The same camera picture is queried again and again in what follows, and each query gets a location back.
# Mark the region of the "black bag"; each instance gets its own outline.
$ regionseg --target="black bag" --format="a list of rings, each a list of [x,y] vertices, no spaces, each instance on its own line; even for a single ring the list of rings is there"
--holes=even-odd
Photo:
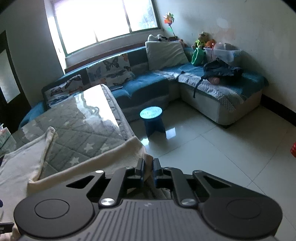
[[[208,80],[211,77],[219,77],[220,79],[234,80],[242,76],[244,70],[239,67],[231,67],[223,60],[216,58],[213,62],[206,63],[203,67],[204,75],[194,88],[193,98],[198,86],[203,80]]]

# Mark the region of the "stool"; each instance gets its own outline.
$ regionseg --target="stool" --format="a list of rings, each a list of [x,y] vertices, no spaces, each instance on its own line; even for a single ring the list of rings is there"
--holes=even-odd
[[[165,126],[161,119],[162,112],[162,109],[158,106],[151,106],[140,112],[140,117],[144,120],[147,137],[155,131],[165,133]]]

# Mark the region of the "stool leg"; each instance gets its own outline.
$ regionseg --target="stool leg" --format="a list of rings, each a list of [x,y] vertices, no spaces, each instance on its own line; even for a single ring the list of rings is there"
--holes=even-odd
[[[146,135],[147,137],[151,136],[155,132],[155,127],[153,122],[150,121],[144,121],[145,129],[146,129]]]
[[[165,133],[165,125],[163,124],[163,120],[161,118],[155,121],[155,130]]]

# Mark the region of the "round stool top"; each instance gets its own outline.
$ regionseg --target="round stool top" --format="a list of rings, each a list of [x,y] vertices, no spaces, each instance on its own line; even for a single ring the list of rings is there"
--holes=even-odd
[[[145,108],[144,110],[142,110],[140,112],[140,116],[143,119],[153,119],[153,118],[160,116],[162,112],[163,111],[160,107],[151,106],[151,107],[148,107],[148,108]]]

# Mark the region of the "wall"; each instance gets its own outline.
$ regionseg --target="wall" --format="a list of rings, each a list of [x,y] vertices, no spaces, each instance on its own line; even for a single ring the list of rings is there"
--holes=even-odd
[[[49,31],[52,37],[52,41],[54,44],[54,48],[57,53],[57,57],[59,59],[59,63],[62,67],[63,72],[65,73],[66,69],[66,60],[65,60],[65,53],[61,44],[61,40],[59,38],[59,32],[57,30],[57,25],[54,19],[54,11],[53,11],[53,6],[50,2],[50,0],[44,0],[44,6],[45,6],[45,11],[46,11],[46,17],[48,21],[48,26],[49,26]]]
[[[9,50],[24,93],[33,106],[41,89],[64,73],[52,42],[44,1],[16,0],[0,15]]]
[[[160,19],[174,14],[172,28],[187,44],[205,31],[244,50],[243,67],[269,80],[264,94],[296,112],[296,13],[283,1],[156,0],[156,5]]]
[[[160,33],[163,34],[163,31],[161,29],[134,33],[126,36],[117,37],[112,40],[108,40],[94,46],[90,46],[86,49],[83,49],[79,52],[76,52],[66,57],[66,65],[67,67],[70,67],[86,59],[109,52],[111,50],[115,50],[121,47],[130,46],[138,43],[143,43],[147,41],[149,34],[153,34],[154,36],[156,36],[157,34],[160,34]]]

